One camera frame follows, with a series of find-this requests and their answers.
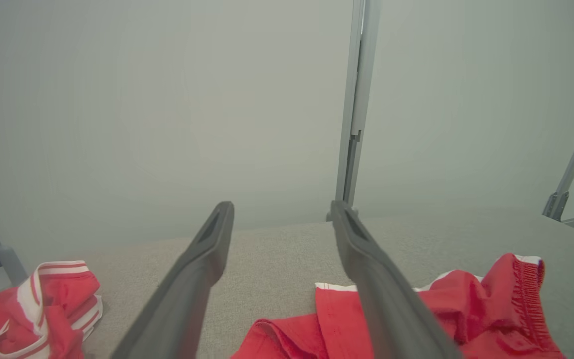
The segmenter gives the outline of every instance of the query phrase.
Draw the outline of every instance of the white trim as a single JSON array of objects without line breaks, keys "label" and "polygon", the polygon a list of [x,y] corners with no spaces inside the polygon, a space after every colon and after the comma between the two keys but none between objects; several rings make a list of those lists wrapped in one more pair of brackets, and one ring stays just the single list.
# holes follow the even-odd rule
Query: white trim
[{"label": "white trim", "polygon": [[89,269],[87,267],[47,268],[47,269],[39,270],[39,275],[85,273],[86,271],[89,271]]},{"label": "white trim", "polygon": [[[4,334],[9,327],[9,323],[10,320],[8,320],[6,322],[6,325],[4,325],[4,327],[2,327],[2,329],[0,330],[0,336],[2,336],[2,334]],[[11,352],[11,353],[2,353],[0,352],[0,358],[1,359],[14,359],[14,358],[18,358],[28,352],[31,352],[33,350],[35,350],[36,348],[38,348],[41,345],[45,344],[45,347],[41,348],[41,350],[39,350],[38,352],[28,356],[27,358],[47,358],[50,355],[50,343],[47,343],[48,341],[48,334],[45,334],[43,336],[40,336],[34,343],[32,343],[31,345],[28,345],[27,347],[17,350],[16,352]]]},{"label": "white trim", "polygon": [[536,257],[534,255],[517,255],[517,254],[513,254],[515,255],[515,258],[517,258],[518,261],[520,262],[524,262],[524,263],[531,263],[531,264],[540,264],[540,261],[542,260],[540,257]]},{"label": "white trim", "polygon": [[61,262],[45,262],[39,264],[37,267],[39,275],[45,274],[70,274],[70,273],[84,273],[89,271],[85,261],[61,261]]},{"label": "white trim", "polygon": [[423,291],[428,291],[429,289],[431,289],[431,286],[433,285],[433,283],[437,282],[438,280],[446,277],[447,275],[453,273],[454,271],[447,271],[446,273],[442,273],[440,275],[437,276],[437,278],[433,279],[433,282],[426,284],[426,286],[420,287],[420,288],[413,288],[414,291],[417,292],[423,292]]},{"label": "white trim", "polygon": [[[31,278],[34,278],[34,291],[39,300],[39,304],[34,301]],[[41,293],[41,282],[39,281],[37,271],[34,271],[31,277],[19,286],[16,291],[16,300],[26,319],[32,323],[34,333],[37,334],[37,336],[47,334],[48,327],[45,325],[45,320],[43,321],[43,325],[41,325],[41,327],[39,326],[39,321],[41,321],[41,317],[43,316],[43,295]]]},{"label": "white trim", "polygon": [[81,339],[82,342],[86,341],[87,337],[90,336],[90,334],[92,334],[92,331],[94,330],[94,327],[90,327],[89,330],[87,330],[86,332],[84,332],[84,338]]},{"label": "white trim", "polygon": [[319,289],[330,289],[332,291],[339,291],[339,292],[357,292],[358,288],[355,286],[338,286],[337,284],[328,284],[328,283],[316,283],[316,288]]},{"label": "white trim", "polygon": [[[86,332],[87,330],[90,330],[94,323],[96,323],[99,318],[101,318],[101,316],[103,315],[103,304],[101,302],[101,296],[98,295],[94,295],[94,297],[96,298],[96,304],[94,304],[94,306],[92,306],[92,308],[90,308],[89,311],[87,311],[87,313],[85,313],[84,315],[81,316],[81,318],[77,319],[74,323],[72,323],[72,329],[82,329],[84,332]],[[88,325],[86,327],[83,327],[84,324],[86,324],[89,320],[91,320],[94,316],[96,315],[96,318],[94,318],[94,320],[90,323],[88,323]]]}]

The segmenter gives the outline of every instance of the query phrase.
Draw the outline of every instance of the gray felt surface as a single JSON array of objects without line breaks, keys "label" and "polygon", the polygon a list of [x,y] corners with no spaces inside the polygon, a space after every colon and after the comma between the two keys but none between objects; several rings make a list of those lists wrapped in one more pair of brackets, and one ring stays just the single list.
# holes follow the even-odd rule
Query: gray felt surface
[{"label": "gray felt surface", "polygon": [[[574,229],[510,209],[422,212],[362,220],[412,286],[445,271],[485,275],[506,252],[539,255],[546,265],[542,303],[551,334],[574,358]],[[86,357],[107,358],[190,239],[84,255],[101,283],[103,318],[84,343]],[[210,294],[198,356],[233,354],[258,318],[314,312],[314,283],[350,284],[331,223],[241,230],[225,274]]]}]

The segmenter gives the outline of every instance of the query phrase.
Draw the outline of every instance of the white wall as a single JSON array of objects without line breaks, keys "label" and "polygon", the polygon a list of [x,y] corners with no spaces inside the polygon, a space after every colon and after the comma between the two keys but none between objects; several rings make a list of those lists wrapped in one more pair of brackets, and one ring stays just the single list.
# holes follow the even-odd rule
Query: white wall
[{"label": "white wall", "polygon": [[541,213],[574,149],[574,1],[384,2],[355,206]]},{"label": "white wall", "polygon": [[0,0],[0,239],[25,266],[320,222],[351,0]]}]

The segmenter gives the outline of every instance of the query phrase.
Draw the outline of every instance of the red clothing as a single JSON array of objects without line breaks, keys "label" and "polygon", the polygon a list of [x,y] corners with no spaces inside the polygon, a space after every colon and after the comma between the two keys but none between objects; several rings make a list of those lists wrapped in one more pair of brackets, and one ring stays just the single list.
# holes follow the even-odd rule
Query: red clothing
[{"label": "red clothing", "polygon": [[43,263],[0,293],[0,358],[82,358],[102,315],[99,282],[83,261]]},{"label": "red clothing", "polygon": [[[467,358],[563,358],[540,304],[544,262],[506,254],[478,280],[465,271],[416,289]],[[316,289],[316,314],[252,325],[234,358],[373,357],[355,286]]]}]

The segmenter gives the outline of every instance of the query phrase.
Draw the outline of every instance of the red garment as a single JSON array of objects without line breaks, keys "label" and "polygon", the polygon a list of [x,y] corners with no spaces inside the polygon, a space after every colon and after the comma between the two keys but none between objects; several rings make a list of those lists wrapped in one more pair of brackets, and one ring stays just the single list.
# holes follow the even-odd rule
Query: red garment
[{"label": "red garment", "polygon": [[84,261],[41,264],[0,293],[0,358],[81,358],[102,315],[99,282]]},{"label": "red garment", "polygon": [[[416,289],[467,358],[563,358],[540,304],[544,262],[503,255],[478,280],[451,271]],[[316,314],[252,325],[234,358],[373,357],[355,286],[318,284]]]}]

